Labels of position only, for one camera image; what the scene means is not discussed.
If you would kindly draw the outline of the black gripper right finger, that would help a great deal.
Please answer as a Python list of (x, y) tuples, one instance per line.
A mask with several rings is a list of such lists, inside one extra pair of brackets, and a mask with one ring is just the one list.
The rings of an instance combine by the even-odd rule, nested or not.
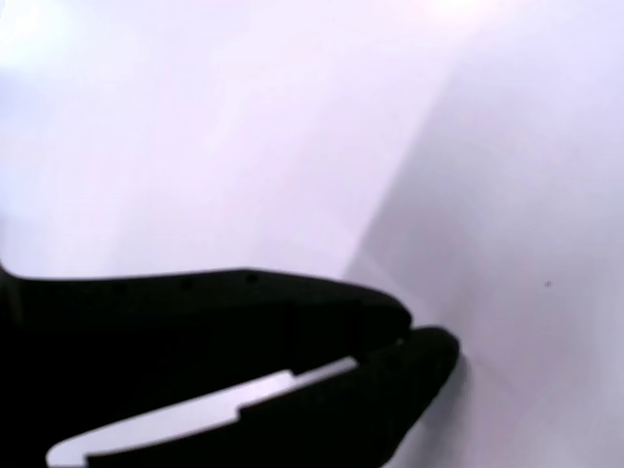
[(362, 366), (239, 411), (236, 422), (163, 444), (91, 455), (91, 467), (380, 467), (440, 394), (460, 354), (415, 329)]

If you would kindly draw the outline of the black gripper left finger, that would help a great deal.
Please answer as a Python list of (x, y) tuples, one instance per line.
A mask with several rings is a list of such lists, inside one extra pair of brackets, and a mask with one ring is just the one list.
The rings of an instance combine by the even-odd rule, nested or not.
[(1, 463), (267, 374), (394, 344), (411, 316), (384, 292), (221, 270), (97, 280), (1, 275)]

